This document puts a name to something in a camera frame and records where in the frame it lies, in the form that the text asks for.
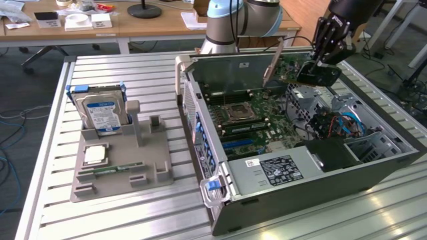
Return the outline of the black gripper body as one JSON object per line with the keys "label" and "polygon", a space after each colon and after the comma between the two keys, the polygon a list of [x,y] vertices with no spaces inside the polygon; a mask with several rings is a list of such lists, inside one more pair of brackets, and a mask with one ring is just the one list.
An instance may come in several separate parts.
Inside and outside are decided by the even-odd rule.
{"label": "black gripper body", "polygon": [[353,37],[352,23],[343,17],[329,13],[327,17],[319,18],[319,35],[321,38],[328,35],[333,38]]}

